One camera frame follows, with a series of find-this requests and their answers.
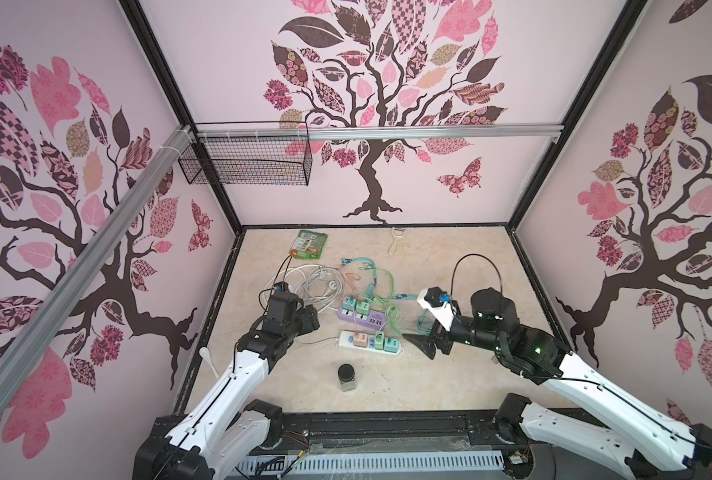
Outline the left aluminium rail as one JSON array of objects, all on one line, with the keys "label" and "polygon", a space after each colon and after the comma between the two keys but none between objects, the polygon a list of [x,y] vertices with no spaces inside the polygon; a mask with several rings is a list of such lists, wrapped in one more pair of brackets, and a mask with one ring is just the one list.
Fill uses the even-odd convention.
[{"label": "left aluminium rail", "polygon": [[193,140],[193,128],[177,127],[158,149],[153,164],[143,170],[136,184],[113,209],[108,220],[79,255],[57,286],[44,299],[35,316],[17,334],[0,357],[0,415],[32,372],[58,330],[81,300],[114,247],[181,153]]}]

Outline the purple power strip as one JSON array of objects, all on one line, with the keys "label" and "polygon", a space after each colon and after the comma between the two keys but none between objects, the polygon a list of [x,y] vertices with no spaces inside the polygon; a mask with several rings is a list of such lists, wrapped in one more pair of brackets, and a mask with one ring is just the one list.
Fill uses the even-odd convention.
[{"label": "purple power strip", "polygon": [[351,327],[361,329],[369,329],[372,331],[382,330],[387,322],[383,312],[371,310],[368,314],[360,314],[356,311],[340,308],[337,312],[337,318]]}]

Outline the green snack packet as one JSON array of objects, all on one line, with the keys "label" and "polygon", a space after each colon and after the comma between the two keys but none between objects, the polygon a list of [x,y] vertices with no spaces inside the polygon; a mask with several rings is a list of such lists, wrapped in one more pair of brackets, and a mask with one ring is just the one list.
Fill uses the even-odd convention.
[{"label": "green snack packet", "polygon": [[289,254],[299,260],[318,260],[328,240],[325,233],[300,230],[293,241]]}]

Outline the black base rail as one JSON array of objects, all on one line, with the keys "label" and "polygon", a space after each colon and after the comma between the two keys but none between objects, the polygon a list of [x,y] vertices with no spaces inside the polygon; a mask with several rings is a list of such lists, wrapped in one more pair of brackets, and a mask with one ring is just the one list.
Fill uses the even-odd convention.
[{"label": "black base rail", "polygon": [[473,446],[494,448],[562,442],[548,437],[529,438],[518,427],[506,430],[497,426],[499,415],[494,410],[285,413],[276,405],[255,400],[244,411],[270,420],[270,438],[259,446],[268,451],[333,445],[338,441],[365,443],[403,438],[463,438]]}]

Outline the beige vegetable peeler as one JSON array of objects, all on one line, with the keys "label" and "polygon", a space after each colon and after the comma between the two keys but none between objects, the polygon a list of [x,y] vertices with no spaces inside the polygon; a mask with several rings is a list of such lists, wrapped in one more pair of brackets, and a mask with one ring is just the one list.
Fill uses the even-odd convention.
[{"label": "beige vegetable peeler", "polygon": [[392,241],[391,244],[388,248],[388,255],[393,256],[398,249],[398,246],[401,242],[401,240],[405,237],[407,233],[407,230],[402,227],[392,227],[391,228],[391,236],[392,236]]}]

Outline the rear aluminium rail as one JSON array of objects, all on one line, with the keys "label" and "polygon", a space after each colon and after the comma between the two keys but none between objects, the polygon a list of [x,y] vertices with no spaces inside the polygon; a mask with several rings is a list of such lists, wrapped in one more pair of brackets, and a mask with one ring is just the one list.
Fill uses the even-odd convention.
[{"label": "rear aluminium rail", "polygon": [[239,123],[223,124],[223,129],[199,127],[200,138],[277,139],[289,137],[292,140],[388,140],[388,139],[431,139],[431,138],[505,138],[505,137],[548,137],[558,139],[564,129],[560,124],[492,124],[492,125],[441,125],[409,127],[344,127],[311,128],[294,123],[292,128],[260,128]]}]

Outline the dark teal charger plug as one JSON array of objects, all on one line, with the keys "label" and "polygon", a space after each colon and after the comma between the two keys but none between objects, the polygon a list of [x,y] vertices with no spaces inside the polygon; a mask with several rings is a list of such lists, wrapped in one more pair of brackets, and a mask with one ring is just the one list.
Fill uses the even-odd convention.
[{"label": "dark teal charger plug", "polygon": [[390,354],[398,354],[401,344],[396,338],[386,338],[383,343],[383,350]]}]

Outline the aluminium rail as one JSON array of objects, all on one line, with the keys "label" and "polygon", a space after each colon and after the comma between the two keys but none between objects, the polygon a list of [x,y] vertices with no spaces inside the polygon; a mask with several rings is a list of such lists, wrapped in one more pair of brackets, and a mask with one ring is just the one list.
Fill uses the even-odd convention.
[{"label": "aluminium rail", "polygon": [[344,127],[311,128],[294,123],[292,128],[260,128],[239,123],[223,124],[223,129],[199,127],[200,138],[277,139],[289,137],[292,140],[388,140],[388,139],[431,139],[431,138],[505,138],[505,137],[548,137],[558,139],[564,129],[560,124],[492,124],[492,125],[441,125],[409,127]]},{"label": "aluminium rail", "polygon": [[17,334],[0,357],[0,415],[32,372],[58,330],[81,300],[114,247],[181,153],[193,140],[193,128],[177,127],[158,149],[153,164],[143,170],[136,184],[113,209],[108,220],[79,255],[57,286],[44,299],[35,316]]}]

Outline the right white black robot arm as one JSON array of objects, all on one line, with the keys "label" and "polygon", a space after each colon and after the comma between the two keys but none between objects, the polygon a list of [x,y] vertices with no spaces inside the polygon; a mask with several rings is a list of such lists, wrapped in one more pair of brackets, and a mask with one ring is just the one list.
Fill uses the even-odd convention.
[{"label": "right white black robot arm", "polygon": [[547,443],[625,479],[712,478],[710,427],[687,425],[638,400],[553,335],[521,323],[514,302],[500,291],[475,292],[469,316],[439,287],[422,290],[416,301],[434,323],[428,334],[406,339],[429,359],[449,354],[456,344],[489,350],[511,373],[565,397],[596,420],[588,423],[509,394],[492,420],[504,443]]}]

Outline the light green charger plug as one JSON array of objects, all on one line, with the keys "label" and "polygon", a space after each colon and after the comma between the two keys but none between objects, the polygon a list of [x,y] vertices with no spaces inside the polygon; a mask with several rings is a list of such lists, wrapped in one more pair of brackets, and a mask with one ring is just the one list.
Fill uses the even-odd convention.
[{"label": "light green charger plug", "polygon": [[378,331],[375,333],[373,344],[376,350],[382,351],[384,349],[385,335],[383,332]]},{"label": "light green charger plug", "polygon": [[356,313],[361,316],[368,316],[371,311],[370,302],[367,300],[360,300],[356,302],[355,305]]}]

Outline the black lid glass jar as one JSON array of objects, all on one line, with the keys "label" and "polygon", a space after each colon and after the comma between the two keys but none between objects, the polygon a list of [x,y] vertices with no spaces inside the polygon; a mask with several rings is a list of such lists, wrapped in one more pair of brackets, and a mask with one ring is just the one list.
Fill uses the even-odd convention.
[{"label": "black lid glass jar", "polygon": [[356,388],[355,369],[351,364],[344,363],[337,370],[338,381],[343,392],[351,391]]}]

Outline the pink charger plug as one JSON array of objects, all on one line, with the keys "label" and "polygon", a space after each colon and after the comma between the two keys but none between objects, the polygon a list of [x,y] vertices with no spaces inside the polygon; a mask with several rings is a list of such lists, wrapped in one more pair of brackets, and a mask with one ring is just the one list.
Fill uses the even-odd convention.
[{"label": "pink charger plug", "polygon": [[356,348],[367,348],[369,346],[369,336],[366,333],[355,333],[352,344]]}]

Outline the white blue power strip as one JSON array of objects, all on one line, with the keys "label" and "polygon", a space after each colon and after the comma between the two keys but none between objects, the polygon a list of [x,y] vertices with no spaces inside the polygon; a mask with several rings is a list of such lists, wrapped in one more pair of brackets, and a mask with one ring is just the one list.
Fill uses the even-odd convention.
[{"label": "white blue power strip", "polygon": [[401,342],[397,338],[386,336],[383,332],[368,334],[343,330],[340,332],[337,345],[343,349],[390,357],[397,357],[403,353]]}]

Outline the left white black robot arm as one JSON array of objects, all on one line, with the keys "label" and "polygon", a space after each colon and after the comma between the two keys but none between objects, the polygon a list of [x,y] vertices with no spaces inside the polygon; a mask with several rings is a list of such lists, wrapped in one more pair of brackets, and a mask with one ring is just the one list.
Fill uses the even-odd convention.
[{"label": "left white black robot arm", "polygon": [[317,309],[274,291],[264,313],[237,342],[232,361],[189,413],[156,418],[138,448],[134,479],[224,479],[252,450],[281,439],[283,410],[250,394],[296,337],[320,327]]}]

